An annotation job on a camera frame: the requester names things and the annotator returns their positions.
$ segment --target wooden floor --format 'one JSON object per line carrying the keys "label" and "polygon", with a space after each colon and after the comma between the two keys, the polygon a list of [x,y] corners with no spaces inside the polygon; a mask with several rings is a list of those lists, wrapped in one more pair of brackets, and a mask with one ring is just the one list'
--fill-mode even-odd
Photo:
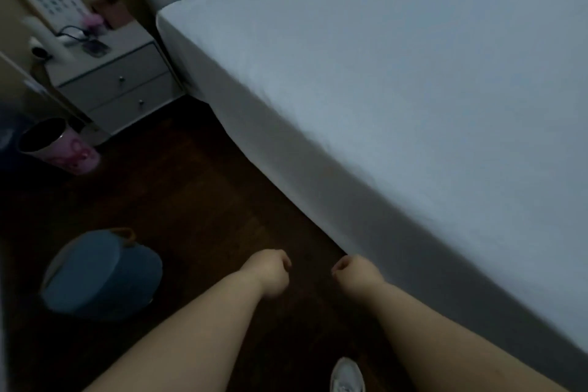
{"label": "wooden floor", "polygon": [[[229,390],[326,391],[341,356],[369,392],[412,390],[377,322],[338,290],[342,251],[185,97],[106,143],[93,174],[3,179],[0,206],[8,366],[16,392],[77,392],[132,344],[262,248],[293,261],[290,288],[260,304]],[[45,311],[36,295],[56,251],[78,234],[130,226],[164,261],[154,301],[127,322]]]}

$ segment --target fist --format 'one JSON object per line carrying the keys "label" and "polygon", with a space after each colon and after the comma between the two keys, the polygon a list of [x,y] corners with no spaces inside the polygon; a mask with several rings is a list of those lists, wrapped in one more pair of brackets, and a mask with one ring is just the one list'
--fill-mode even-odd
{"label": "fist", "polygon": [[291,267],[292,263],[285,251],[262,250],[249,257],[240,271],[260,282],[264,297],[274,298],[280,296],[290,284],[288,270]]}
{"label": "fist", "polygon": [[370,289],[386,283],[378,268],[360,255],[343,256],[331,274],[347,296],[358,302],[365,300]]}

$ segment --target shoe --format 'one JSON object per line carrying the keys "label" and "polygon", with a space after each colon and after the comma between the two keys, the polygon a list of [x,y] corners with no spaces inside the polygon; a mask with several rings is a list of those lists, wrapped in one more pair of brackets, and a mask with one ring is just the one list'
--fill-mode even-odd
{"label": "shoe", "polygon": [[337,361],[331,374],[331,392],[365,392],[364,376],[359,366],[349,358]]}

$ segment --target blue storage basket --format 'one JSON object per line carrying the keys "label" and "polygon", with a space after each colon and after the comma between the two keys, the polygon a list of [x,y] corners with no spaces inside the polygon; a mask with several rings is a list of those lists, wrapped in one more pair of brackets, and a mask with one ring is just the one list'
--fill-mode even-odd
{"label": "blue storage basket", "polygon": [[55,256],[40,295],[57,313],[117,321],[151,302],[161,276],[161,259],[139,245],[131,229],[90,231]]}

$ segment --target forearm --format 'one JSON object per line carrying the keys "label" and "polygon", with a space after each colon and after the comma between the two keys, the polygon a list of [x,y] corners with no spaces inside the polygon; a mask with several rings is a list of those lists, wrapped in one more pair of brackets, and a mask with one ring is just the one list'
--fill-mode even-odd
{"label": "forearm", "polygon": [[423,392],[564,390],[393,285],[374,286],[365,304]]}
{"label": "forearm", "polygon": [[87,392],[224,391],[262,286],[237,271],[132,347]]}

